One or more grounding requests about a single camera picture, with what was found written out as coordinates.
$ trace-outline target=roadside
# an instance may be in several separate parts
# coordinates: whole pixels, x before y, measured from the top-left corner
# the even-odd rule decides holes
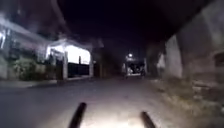
[[[194,117],[199,128],[224,127],[223,89],[198,86],[178,79],[152,81],[163,98]]]
[[[76,107],[85,102],[88,106],[81,127],[143,128],[140,113],[144,111],[157,128],[197,128],[145,79],[94,79],[63,85],[0,93],[0,126],[67,128]]]
[[[82,76],[76,78],[68,78],[66,80],[44,80],[44,81],[0,81],[0,89],[22,89],[22,88],[31,88],[31,87],[48,87],[48,86],[56,86],[56,84],[90,79],[89,76]]]

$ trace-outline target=sidewalk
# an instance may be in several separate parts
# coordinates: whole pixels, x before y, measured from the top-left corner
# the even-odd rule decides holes
[[[199,122],[200,128],[224,127],[222,103],[206,97],[206,95],[212,97],[210,90],[213,89],[204,90],[182,80],[152,80],[151,82],[173,107],[195,117],[195,122]]]
[[[45,80],[45,81],[0,81],[0,89],[21,89],[32,87],[56,86],[56,84],[89,79],[89,76],[82,76],[76,78],[68,78],[67,80]]]

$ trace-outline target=light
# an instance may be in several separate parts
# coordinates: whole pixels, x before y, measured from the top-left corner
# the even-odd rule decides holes
[[[81,64],[85,65],[90,64],[91,55],[90,52],[86,49],[82,49],[74,45],[68,45],[66,46],[66,48],[64,48],[62,45],[58,45],[55,47],[48,47],[47,57],[49,56],[51,49],[54,49],[60,53],[67,52],[69,63],[79,64],[79,59],[81,59]]]
[[[128,54],[128,57],[133,57],[133,54],[129,53],[129,54]]]
[[[4,44],[5,44],[5,34],[0,32],[0,44],[1,44],[1,49],[3,49]]]
[[[112,117],[108,118],[102,115],[104,112],[97,114],[98,115],[94,116],[94,121],[86,118],[81,124],[81,128],[144,128],[142,120],[139,118],[132,117],[122,119],[116,115],[112,115]]]

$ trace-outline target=asphalt road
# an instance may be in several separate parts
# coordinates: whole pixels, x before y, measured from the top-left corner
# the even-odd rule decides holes
[[[80,102],[81,128],[143,128],[142,111],[158,128],[193,128],[192,119],[166,103],[149,80],[74,81],[57,87],[0,92],[1,128],[68,128]]]

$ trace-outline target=white wall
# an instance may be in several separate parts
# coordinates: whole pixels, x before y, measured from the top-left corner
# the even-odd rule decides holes
[[[213,39],[215,50],[224,48],[224,1],[215,0],[202,11]]]
[[[7,61],[0,55],[0,78],[7,79]]]
[[[183,76],[182,72],[180,49],[176,36],[173,36],[166,43],[166,73],[169,76],[181,78]]]
[[[79,64],[79,57],[81,57],[81,64],[90,64],[91,55],[90,52],[86,49],[79,48],[74,45],[67,45],[65,48],[63,45],[57,45],[47,48],[47,56],[50,54],[51,49],[54,49],[61,53],[67,52],[69,63]]]

